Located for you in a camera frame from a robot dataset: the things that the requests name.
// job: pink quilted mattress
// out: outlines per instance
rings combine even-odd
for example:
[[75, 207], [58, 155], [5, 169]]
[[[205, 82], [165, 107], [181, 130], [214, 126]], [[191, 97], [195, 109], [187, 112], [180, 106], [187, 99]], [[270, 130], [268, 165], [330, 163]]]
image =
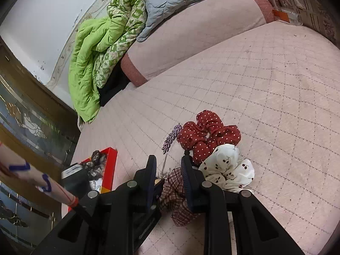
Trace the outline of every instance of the pink quilted mattress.
[[[306, 254], [318, 254], [340, 220], [340, 51], [306, 28], [280, 21], [221, 42], [124, 90], [81, 133], [73, 161], [118, 150], [113, 185], [144, 168], [177, 123], [204, 109], [236, 124], [255, 168], [249, 185]], [[180, 165], [176, 142], [165, 170]], [[203, 254], [203, 222], [166, 216], [140, 254]]]
[[183, 60], [244, 31], [274, 21], [268, 0], [204, 0], [174, 14], [144, 42], [135, 42], [121, 67], [140, 86]]

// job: green patterned blanket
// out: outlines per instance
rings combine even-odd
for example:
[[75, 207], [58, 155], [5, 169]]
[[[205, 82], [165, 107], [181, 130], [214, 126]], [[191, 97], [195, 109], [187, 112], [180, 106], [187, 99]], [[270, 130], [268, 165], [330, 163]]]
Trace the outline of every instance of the green patterned blanket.
[[96, 117], [98, 87], [145, 27], [144, 0], [112, 0], [108, 16], [85, 20], [78, 29], [70, 62], [68, 84], [74, 109], [85, 122]]

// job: red polka dot scrunchie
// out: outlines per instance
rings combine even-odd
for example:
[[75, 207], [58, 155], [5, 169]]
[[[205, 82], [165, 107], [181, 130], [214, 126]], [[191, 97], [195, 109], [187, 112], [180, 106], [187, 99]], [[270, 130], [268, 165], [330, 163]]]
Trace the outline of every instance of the red polka dot scrunchie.
[[216, 113], [204, 110], [196, 116], [197, 124], [186, 122], [177, 136], [178, 143], [185, 150], [193, 150], [193, 161], [200, 165], [214, 149], [223, 144], [237, 145], [241, 133], [237, 126], [223, 126]]

